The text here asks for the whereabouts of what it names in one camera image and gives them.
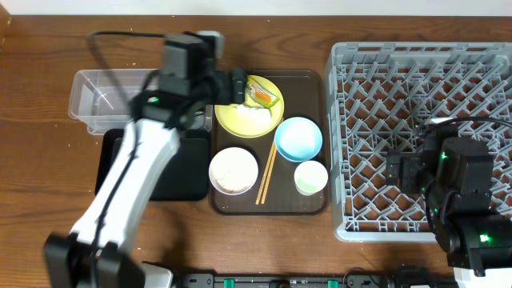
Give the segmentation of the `green snack wrapper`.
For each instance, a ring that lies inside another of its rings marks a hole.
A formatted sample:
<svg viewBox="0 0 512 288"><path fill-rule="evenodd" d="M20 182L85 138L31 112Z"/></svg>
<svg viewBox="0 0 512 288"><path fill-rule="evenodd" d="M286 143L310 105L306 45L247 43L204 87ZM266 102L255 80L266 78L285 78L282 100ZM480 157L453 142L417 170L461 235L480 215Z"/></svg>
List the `green snack wrapper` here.
<svg viewBox="0 0 512 288"><path fill-rule="evenodd" d="M245 88L246 96L263 108L271 108L278 101L279 97L261 84L254 76L249 76Z"/></svg>

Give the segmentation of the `white tissue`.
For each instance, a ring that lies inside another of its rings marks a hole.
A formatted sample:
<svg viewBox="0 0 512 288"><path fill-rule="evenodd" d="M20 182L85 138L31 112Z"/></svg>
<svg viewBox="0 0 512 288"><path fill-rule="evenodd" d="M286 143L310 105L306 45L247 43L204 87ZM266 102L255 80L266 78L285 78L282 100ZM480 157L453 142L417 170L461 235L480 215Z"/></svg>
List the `white tissue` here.
<svg viewBox="0 0 512 288"><path fill-rule="evenodd" d="M267 108L240 104L235 107L235 111L237 116L250 122L268 123L271 120L271 113Z"/></svg>

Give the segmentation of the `white rice bowl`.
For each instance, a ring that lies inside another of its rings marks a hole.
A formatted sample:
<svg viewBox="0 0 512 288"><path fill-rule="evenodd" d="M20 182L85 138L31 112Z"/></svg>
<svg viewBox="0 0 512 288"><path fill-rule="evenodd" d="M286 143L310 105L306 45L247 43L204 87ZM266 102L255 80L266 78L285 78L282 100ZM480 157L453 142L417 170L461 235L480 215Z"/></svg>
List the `white rice bowl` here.
<svg viewBox="0 0 512 288"><path fill-rule="evenodd" d="M258 179L259 167L251 152L229 147L218 152L209 166L209 179L220 193L235 196L247 192Z"/></svg>

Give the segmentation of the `white cup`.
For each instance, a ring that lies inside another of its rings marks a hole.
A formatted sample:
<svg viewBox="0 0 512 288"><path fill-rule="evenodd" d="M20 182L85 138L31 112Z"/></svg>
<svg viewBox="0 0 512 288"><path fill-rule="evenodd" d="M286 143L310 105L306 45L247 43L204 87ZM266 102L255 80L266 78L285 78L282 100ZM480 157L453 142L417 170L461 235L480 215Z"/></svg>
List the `white cup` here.
<svg viewBox="0 0 512 288"><path fill-rule="evenodd" d="M321 191L328 182L328 172L323 164L306 161L297 166L294 172L294 183L297 191L311 196Z"/></svg>

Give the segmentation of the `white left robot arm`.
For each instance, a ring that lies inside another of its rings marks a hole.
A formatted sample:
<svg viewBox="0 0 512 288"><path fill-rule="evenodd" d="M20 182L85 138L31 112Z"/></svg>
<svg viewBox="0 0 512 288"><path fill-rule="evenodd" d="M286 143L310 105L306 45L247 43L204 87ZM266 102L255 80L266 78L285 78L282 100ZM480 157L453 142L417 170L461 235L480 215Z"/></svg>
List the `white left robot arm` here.
<svg viewBox="0 0 512 288"><path fill-rule="evenodd" d="M187 77L153 70L128 101L131 119L120 150L90 207L66 237L44 245L53 287L171 287L172 270L130 255L143 212L184 130L209 104L245 100L247 73L207 70Z"/></svg>

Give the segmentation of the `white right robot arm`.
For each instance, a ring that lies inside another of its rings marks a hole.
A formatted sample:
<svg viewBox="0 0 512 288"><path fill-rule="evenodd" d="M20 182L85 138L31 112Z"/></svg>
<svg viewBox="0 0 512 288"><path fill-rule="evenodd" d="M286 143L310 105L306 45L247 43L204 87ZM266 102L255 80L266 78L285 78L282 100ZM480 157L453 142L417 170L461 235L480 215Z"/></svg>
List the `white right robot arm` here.
<svg viewBox="0 0 512 288"><path fill-rule="evenodd" d="M484 142L453 136L416 154L391 150L386 183L418 194L459 287L511 285L511 220L491 207L494 160Z"/></svg>

